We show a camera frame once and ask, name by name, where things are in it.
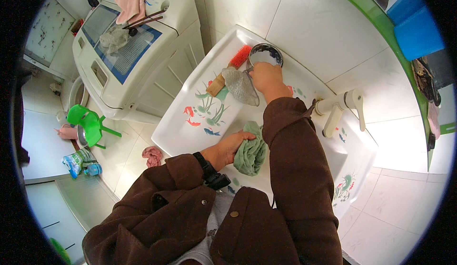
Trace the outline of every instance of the left hand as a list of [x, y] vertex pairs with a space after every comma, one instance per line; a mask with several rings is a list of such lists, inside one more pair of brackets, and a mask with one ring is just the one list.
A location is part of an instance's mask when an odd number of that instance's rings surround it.
[[200, 151], [200, 153], [219, 172], [225, 165], [233, 163], [235, 154], [245, 139], [253, 140], [255, 135], [241, 130], [227, 136], [216, 145]]

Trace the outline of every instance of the brown jacket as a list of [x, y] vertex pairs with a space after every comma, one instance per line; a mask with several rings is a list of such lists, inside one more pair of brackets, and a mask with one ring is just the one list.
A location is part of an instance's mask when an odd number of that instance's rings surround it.
[[[342, 264], [333, 180], [306, 110], [301, 100], [286, 97], [265, 109], [277, 209], [265, 193], [241, 188], [211, 244], [215, 265]], [[146, 169], [84, 237], [88, 264], [167, 264], [197, 245], [216, 194], [202, 176], [191, 154]]]

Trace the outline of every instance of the hand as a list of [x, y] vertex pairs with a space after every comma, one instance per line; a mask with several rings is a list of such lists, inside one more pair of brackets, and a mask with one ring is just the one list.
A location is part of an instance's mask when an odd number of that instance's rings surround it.
[[255, 62], [254, 70], [249, 72], [254, 87], [260, 91], [269, 104], [278, 97], [292, 97], [283, 83], [283, 70], [279, 65], [273, 66], [266, 62]]
[[227, 136], [216, 145], [200, 151], [200, 153], [219, 172], [225, 165], [233, 163], [235, 154], [245, 139], [253, 140], [255, 135], [241, 130]]

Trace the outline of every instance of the blue fish painting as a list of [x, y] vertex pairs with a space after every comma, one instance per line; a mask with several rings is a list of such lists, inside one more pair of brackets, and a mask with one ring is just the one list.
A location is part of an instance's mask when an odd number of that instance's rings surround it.
[[227, 189], [230, 193], [235, 194], [235, 190], [232, 187], [227, 186]]
[[209, 128], [209, 129], [208, 128], [204, 128], [204, 129], [205, 129], [206, 134], [208, 134], [208, 135], [221, 136], [220, 133], [219, 133], [220, 131], [213, 132], [213, 130], [211, 128]]

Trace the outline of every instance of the washing machine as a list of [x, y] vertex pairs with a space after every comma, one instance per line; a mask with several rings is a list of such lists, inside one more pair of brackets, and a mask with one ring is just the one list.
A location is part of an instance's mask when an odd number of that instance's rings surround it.
[[100, 35], [116, 24], [121, 8], [102, 0], [73, 41], [79, 75], [107, 118], [158, 123], [183, 83], [205, 56], [194, 0], [145, 0], [146, 15], [162, 19], [137, 28], [110, 55]]

